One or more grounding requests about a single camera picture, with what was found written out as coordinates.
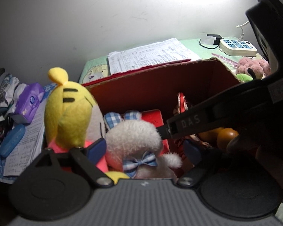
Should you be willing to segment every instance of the pink fabric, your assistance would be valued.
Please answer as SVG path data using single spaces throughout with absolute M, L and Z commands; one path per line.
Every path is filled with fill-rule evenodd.
M 93 142 L 91 141 L 85 141 L 85 145 L 84 148 L 88 147 L 89 145 L 91 145 Z M 67 149 L 63 149 L 60 146 L 58 146 L 55 142 L 55 140 L 52 140 L 49 145 L 49 148 L 53 149 L 53 151 L 55 153 L 67 153 L 68 150 Z M 100 169 L 102 172 L 107 172 L 108 171 L 108 166 L 107 166 L 107 162 L 106 162 L 106 158 L 105 156 L 103 156 L 100 161 L 97 163 L 97 168 Z

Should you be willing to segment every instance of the white plush toy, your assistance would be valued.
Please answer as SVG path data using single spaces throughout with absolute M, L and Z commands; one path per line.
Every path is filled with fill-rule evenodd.
M 137 111 L 127 112 L 123 120 L 118 113 L 104 116 L 109 131 L 107 143 L 107 164 L 130 178 L 172 178 L 177 179 L 170 168 L 182 165 L 178 154 L 163 154 L 163 144 L 155 126 L 140 119 Z

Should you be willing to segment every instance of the plaid bow tie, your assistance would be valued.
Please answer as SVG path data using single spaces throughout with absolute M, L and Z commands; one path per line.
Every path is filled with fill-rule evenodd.
M 155 154 L 151 151 L 146 151 L 141 160 L 137 160 L 132 156 L 126 156 L 123 159 L 123 170 L 124 173 L 127 174 L 130 178 L 134 178 L 137 169 L 140 165 L 148 165 L 152 167 L 157 167 Z

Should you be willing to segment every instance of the purple package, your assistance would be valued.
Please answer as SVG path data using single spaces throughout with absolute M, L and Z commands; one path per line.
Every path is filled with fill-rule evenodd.
M 44 89 L 39 83 L 28 85 L 20 94 L 16 110 L 11 117 L 18 124 L 31 123 L 43 98 Z

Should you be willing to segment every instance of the orange ball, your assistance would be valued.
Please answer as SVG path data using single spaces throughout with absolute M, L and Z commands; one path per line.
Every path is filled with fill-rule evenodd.
M 223 127 L 218 127 L 213 130 L 209 130 L 203 133 L 198 133 L 198 137 L 203 141 L 203 142 L 208 142 L 208 143 L 215 143 L 218 134 L 223 130 Z
M 237 137 L 239 133 L 232 128 L 224 128 L 217 136 L 217 147 L 223 152 L 226 152 L 226 147 L 229 142 Z

